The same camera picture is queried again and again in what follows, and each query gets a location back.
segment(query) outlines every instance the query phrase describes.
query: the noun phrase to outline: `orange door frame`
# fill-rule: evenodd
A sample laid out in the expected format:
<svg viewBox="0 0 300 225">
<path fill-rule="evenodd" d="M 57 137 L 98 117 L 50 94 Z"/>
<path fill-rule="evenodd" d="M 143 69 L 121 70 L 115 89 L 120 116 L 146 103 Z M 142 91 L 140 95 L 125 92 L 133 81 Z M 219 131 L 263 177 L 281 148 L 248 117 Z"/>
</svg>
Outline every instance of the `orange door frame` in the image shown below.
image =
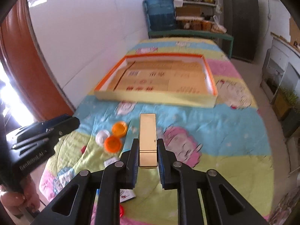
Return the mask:
<svg viewBox="0 0 300 225">
<path fill-rule="evenodd" d="M 0 61 L 10 83 L 38 121 L 72 115 L 74 108 L 39 56 L 30 26 L 27 0 L 18 0 L 0 27 Z"/>
</svg>

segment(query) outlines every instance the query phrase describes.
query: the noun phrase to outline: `barcode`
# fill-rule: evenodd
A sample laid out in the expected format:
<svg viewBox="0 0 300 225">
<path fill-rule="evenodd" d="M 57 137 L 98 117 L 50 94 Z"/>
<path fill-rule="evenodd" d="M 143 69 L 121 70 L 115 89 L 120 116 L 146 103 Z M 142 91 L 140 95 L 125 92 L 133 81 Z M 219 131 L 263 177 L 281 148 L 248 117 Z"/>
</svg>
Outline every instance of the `barcode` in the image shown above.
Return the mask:
<svg viewBox="0 0 300 225">
<path fill-rule="evenodd" d="M 137 76 L 139 73 L 139 71 L 129 71 L 127 76 Z"/>
</svg>

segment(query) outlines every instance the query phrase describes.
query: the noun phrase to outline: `dark refrigerator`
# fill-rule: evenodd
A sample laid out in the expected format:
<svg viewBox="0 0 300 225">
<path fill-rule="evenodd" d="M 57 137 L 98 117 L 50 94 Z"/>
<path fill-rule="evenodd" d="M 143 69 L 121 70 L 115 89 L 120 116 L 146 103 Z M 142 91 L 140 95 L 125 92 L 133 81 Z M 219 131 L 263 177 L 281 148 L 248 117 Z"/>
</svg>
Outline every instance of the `dark refrigerator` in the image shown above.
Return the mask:
<svg viewBox="0 0 300 225">
<path fill-rule="evenodd" d="M 258 0 L 223 0 L 224 26 L 234 37 L 232 57 L 247 62 L 254 59 L 259 33 Z M 223 41 L 223 51 L 230 44 Z"/>
</svg>

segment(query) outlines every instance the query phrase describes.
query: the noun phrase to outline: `cartoon print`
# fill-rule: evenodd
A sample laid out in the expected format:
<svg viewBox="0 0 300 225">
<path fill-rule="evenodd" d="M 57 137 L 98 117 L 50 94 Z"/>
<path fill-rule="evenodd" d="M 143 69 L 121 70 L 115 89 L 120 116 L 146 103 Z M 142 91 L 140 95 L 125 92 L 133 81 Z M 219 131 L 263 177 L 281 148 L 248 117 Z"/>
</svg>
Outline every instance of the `cartoon print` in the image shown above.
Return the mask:
<svg viewBox="0 0 300 225">
<path fill-rule="evenodd" d="M 192 168 L 199 163 L 200 156 L 202 155 L 200 149 L 203 144 L 199 145 L 184 128 L 168 127 L 163 134 L 163 141 L 166 150 L 174 152 L 178 161 Z"/>
<path fill-rule="evenodd" d="M 53 192 L 57 195 L 75 177 L 74 169 L 71 167 L 62 168 L 56 178 L 53 179 Z"/>
<path fill-rule="evenodd" d="M 150 52 L 157 52 L 158 47 L 148 47 L 148 48 L 138 48 L 135 50 L 137 54 L 144 54 L 144 53 L 150 53 Z"/>
<path fill-rule="evenodd" d="M 232 109 L 246 108 L 252 103 L 251 93 L 240 83 L 219 80 L 216 84 L 218 97 Z"/>
<path fill-rule="evenodd" d="M 184 42 L 184 41 L 177 41 L 175 43 L 176 46 L 184 46 L 184 47 L 189 47 L 191 44 L 188 42 Z"/>
<path fill-rule="evenodd" d="M 127 115 L 128 113 L 132 112 L 136 104 L 136 102 L 120 102 L 116 109 L 117 115 Z"/>
</svg>

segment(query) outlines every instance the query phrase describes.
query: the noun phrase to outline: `colorful bedspread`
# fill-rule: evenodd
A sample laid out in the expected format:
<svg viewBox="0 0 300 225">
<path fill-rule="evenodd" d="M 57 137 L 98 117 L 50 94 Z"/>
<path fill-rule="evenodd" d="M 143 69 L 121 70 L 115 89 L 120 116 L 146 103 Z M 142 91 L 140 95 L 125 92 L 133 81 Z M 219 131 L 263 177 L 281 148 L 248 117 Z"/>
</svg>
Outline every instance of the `colorful bedspread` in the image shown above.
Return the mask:
<svg viewBox="0 0 300 225">
<path fill-rule="evenodd" d="M 47 162 L 40 190 L 51 200 L 81 170 L 104 169 L 111 157 L 95 142 L 101 130 L 117 121 L 129 124 L 124 151 L 138 137 L 140 113 L 156 113 L 157 135 L 178 160 L 200 171 L 216 169 L 257 211 L 268 217 L 273 198 L 272 157 L 264 123 L 244 81 L 211 40 L 164 38 L 145 40 L 128 54 L 184 52 L 203 54 L 219 96 L 214 108 L 99 101 L 89 94 L 74 116 L 80 127 L 60 139 Z M 136 198 L 122 203 L 121 224 L 177 224 L 177 192 L 162 189 L 156 169 L 140 169 Z"/>
</svg>

